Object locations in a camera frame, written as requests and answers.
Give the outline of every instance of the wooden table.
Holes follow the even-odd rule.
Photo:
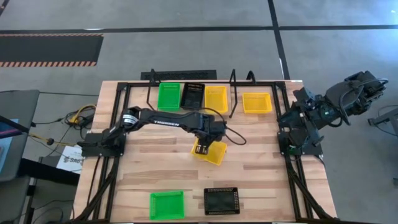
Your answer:
[[[116,94],[117,81],[102,84],[92,131],[100,133],[109,127]],[[229,111],[234,103],[234,89],[228,87]],[[303,87],[301,81],[286,81],[289,101],[295,100],[292,92]],[[133,87],[129,106],[146,105],[148,87]],[[150,103],[155,108],[158,87],[152,87]],[[171,222],[271,222],[293,221],[294,212],[284,158],[280,155],[276,133],[278,132],[275,108],[269,114],[244,114],[243,92],[268,92],[271,88],[238,87],[238,105],[234,116],[224,116],[228,126],[241,133],[248,143],[232,144],[226,138],[227,153],[220,166],[201,161],[190,154],[195,141],[193,134],[182,129],[161,125],[147,125],[127,136],[127,146],[120,160],[111,222],[150,222],[149,196],[151,192],[183,190],[185,219]],[[282,94],[279,101],[284,111]],[[240,139],[229,134],[234,140]],[[324,166],[314,156],[302,156],[303,168],[309,191],[318,203],[332,216],[336,216]],[[96,158],[84,161],[75,197],[75,212],[80,214],[86,206]],[[99,163],[93,193],[100,177]],[[239,215],[205,216],[203,189],[208,187],[237,187],[241,213]],[[301,192],[297,189],[301,214],[305,207]],[[107,194],[103,197],[100,218],[105,211]]]

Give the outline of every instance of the hazard stripe tape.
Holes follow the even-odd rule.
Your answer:
[[[0,62],[0,67],[93,67],[96,64],[96,62]]]
[[[104,34],[0,34],[0,37],[103,37]]]

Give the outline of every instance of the yellow tray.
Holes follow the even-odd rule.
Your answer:
[[[271,112],[271,96],[269,93],[243,93],[243,111],[246,114]]]
[[[220,114],[228,112],[226,86],[206,86],[205,107],[214,109]],[[206,110],[206,112],[215,114],[215,112],[211,110]]]
[[[216,142],[214,141],[211,143],[209,149],[208,149],[208,154],[207,155],[202,155],[202,154],[197,154],[195,153],[196,148],[198,146],[198,139],[195,141],[191,154],[196,156],[197,158],[206,160],[212,164],[216,165],[221,165],[221,162],[223,161],[224,154],[226,152],[226,144],[223,142]]]

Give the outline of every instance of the concrete floor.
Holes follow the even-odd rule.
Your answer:
[[[280,26],[398,24],[395,0],[274,0],[274,4]],[[0,17],[1,30],[271,25],[265,0],[10,0]],[[390,79],[386,94],[366,114],[351,117],[351,126],[321,133],[338,216],[396,223],[398,189],[392,178],[398,176],[397,138],[369,127],[366,120],[382,106],[398,104],[398,30],[300,30],[281,35],[291,79],[303,80],[315,93],[324,94],[358,71]],[[113,33],[105,34],[98,66],[2,68],[0,91],[97,95],[103,80],[138,80],[151,68],[217,69],[219,78],[227,78],[235,68],[241,78],[253,70],[257,79],[282,79],[273,31]],[[51,121],[96,100],[41,94],[34,120]],[[391,130],[389,125],[382,128]],[[66,129],[52,124],[34,131],[57,139]],[[70,131],[65,140],[79,138]],[[36,159],[48,152],[28,142],[24,157]]]

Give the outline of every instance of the green tray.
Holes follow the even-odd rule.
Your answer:
[[[177,111],[180,109],[180,84],[161,83],[159,86],[159,97],[157,108],[160,110]]]
[[[150,219],[171,220],[185,218],[184,191],[154,192],[150,195]]]

